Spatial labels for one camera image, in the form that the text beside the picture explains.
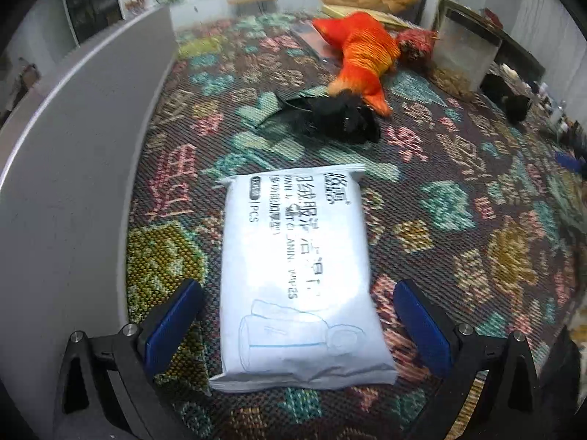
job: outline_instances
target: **blue gripper pad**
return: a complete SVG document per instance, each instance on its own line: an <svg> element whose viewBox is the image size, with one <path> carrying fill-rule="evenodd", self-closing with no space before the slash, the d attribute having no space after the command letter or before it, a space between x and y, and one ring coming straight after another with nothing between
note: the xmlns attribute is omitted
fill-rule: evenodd
<svg viewBox="0 0 587 440"><path fill-rule="evenodd" d="M400 281L395 285L393 304L395 312L418 348L426 367L437 377L446 377L454 360L451 353L451 343L434 321L433 315L441 318L440 322L444 324L443 330L447 328L447 322L452 324L450 318L440 308L436 307L437 309L434 310L434 306L413 282Z"/></svg>
<svg viewBox="0 0 587 440"><path fill-rule="evenodd" d="M154 307L142 328L144 345L137 349L143 355L149 377L165 371L171 357L204 304L204 291L193 279L185 280L164 304Z"/></svg>

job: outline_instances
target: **blue object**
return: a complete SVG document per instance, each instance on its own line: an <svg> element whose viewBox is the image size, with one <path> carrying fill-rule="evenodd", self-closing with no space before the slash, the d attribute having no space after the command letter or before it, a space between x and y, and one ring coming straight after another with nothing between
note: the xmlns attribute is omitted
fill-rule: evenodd
<svg viewBox="0 0 587 440"><path fill-rule="evenodd" d="M448 376L453 366L450 343L407 283L395 285L393 304L426 367L437 377Z"/></svg>
<svg viewBox="0 0 587 440"><path fill-rule="evenodd" d="M574 157L571 157L568 154L563 154L562 152L557 152L554 155L554 159L565 169L568 169L571 172L581 173L583 162L575 159Z"/></svg>
<svg viewBox="0 0 587 440"><path fill-rule="evenodd" d="M189 281L145 344L145 372L149 377L167 369L171 357L202 308L204 291L198 282Z"/></svg>

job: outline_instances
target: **black rounded label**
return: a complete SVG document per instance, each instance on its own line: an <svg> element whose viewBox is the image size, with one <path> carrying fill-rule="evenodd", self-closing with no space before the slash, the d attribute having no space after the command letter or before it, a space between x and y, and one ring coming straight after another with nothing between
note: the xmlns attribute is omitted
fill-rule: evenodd
<svg viewBox="0 0 587 440"><path fill-rule="evenodd" d="M249 198L251 200L259 200L260 195L260 177L251 177L251 190L249 191Z"/></svg>

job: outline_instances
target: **gray partition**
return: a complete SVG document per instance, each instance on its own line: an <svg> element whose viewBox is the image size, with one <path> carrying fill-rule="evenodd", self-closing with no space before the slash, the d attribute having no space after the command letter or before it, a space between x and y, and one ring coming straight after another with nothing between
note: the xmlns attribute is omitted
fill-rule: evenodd
<svg viewBox="0 0 587 440"><path fill-rule="evenodd" d="M109 29L0 131L0 378L41 438L69 334L126 322L134 175L176 48L166 7Z"/></svg>

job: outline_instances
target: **wooden stool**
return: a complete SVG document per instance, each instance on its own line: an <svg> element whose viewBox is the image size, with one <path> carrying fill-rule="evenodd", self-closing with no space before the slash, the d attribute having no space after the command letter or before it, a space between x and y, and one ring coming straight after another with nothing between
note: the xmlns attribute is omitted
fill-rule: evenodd
<svg viewBox="0 0 587 440"><path fill-rule="evenodd" d="M241 5L250 4L250 3L257 3L259 11L261 12L261 14L264 14L266 1L275 1L275 0L228 0L228 4L236 7L237 16L240 16L241 15Z"/></svg>

